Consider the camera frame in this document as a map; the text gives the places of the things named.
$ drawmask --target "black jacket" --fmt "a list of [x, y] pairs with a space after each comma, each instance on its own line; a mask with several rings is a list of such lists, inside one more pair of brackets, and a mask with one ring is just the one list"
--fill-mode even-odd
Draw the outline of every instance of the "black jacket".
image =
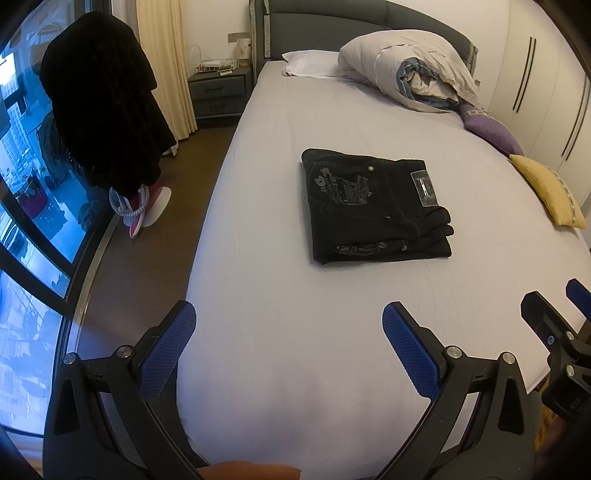
[[125, 23], [98, 12], [80, 17], [49, 44], [40, 80], [65, 146], [90, 179], [128, 198], [158, 180], [161, 154], [176, 141]]

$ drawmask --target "purple pillow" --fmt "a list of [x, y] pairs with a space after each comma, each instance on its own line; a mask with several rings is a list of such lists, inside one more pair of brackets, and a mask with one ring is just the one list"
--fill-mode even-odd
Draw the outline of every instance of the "purple pillow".
[[486, 140], [503, 155], [523, 156], [523, 150], [509, 129], [484, 110], [462, 102], [460, 115], [466, 130]]

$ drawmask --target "jeans label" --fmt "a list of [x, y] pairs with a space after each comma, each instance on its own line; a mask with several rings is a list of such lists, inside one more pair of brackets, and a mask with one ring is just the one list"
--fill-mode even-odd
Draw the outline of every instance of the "jeans label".
[[410, 175], [413, 178], [421, 205], [424, 207], [438, 206], [433, 183], [431, 183], [427, 170], [413, 171]]

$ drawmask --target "wardrobe handle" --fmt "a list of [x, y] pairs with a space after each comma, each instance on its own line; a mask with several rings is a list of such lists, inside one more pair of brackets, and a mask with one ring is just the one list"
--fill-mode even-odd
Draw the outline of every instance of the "wardrobe handle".
[[587, 77], [585, 77], [585, 83], [583, 85], [583, 94], [581, 95], [581, 102], [579, 103], [579, 111], [577, 112], [577, 118], [574, 120], [573, 129], [570, 131], [569, 139], [566, 141], [566, 145], [564, 146], [562, 153], [560, 154], [561, 157], [564, 157], [566, 150], [570, 145], [570, 141], [573, 139], [573, 135], [577, 130], [577, 125], [579, 124], [579, 119], [581, 117], [581, 113], [583, 112], [583, 104], [585, 103], [585, 97], [587, 96]]
[[577, 116], [577, 121], [579, 123], [579, 126], [577, 128], [577, 123], [575, 122], [574, 127], [573, 127], [573, 129], [577, 128], [577, 134], [574, 136], [574, 140], [570, 144], [569, 152], [566, 155], [566, 158], [564, 159], [564, 161], [569, 160], [570, 154], [573, 152], [574, 146], [577, 144], [577, 140], [579, 139], [579, 134], [581, 133], [581, 130], [583, 128], [583, 122], [585, 120], [585, 116], [587, 115], [587, 107], [589, 106], [589, 96], [590, 95], [591, 95], [591, 84], [589, 83], [589, 79], [585, 78], [585, 89], [583, 91], [583, 99], [581, 100], [581, 108], [579, 109], [579, 115]]
[[523, 75], [521, 76], [521, 83], [519, 84], [519, 90], [517, 90], [517, 97], [515, 97], [515, 102], [513, 103], [513, 110], [517, 106], [517, 102], [519, 101], [519, 96], [521, 95], [521, 89], [523, 88], [523, 82], [525, 81], [525, 75], [527, 75], [527, 66], [530, 64], [530, 54], [531, 54], [531, 46], [534, 42], [533, 37], [530, 37], [530, 47], [527, 50], [527, 58], [525, 59], [525, 67], [523, 69]]
[[519, 113], [519, 109], [521, 108], [521, 104], [523, 103], [523, 98], [525, 97], [525, 91], [527, 90], [527, 86], [530, 82], [531, 68], [534, 66], [535, 47], [537, 44], [538, 44], [538, 39], [534, 38], [534, 48], [531, 50], [530, 70], [527, 72], [527, 79], [525, 80], [523, 92], [521, 93], [521, 100], [519, 101], [519, 105], [517, 106], [517, 110], [515, 113]]

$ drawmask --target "nightstand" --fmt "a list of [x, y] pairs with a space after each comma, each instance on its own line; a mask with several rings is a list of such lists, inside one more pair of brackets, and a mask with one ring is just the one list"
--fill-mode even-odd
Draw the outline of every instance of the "nightstand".
[[238, 67], [231, 74], [199, 72], [189, 78], [189, 92], [197, 120], [239, 116], [252, 93], [252, 67]]

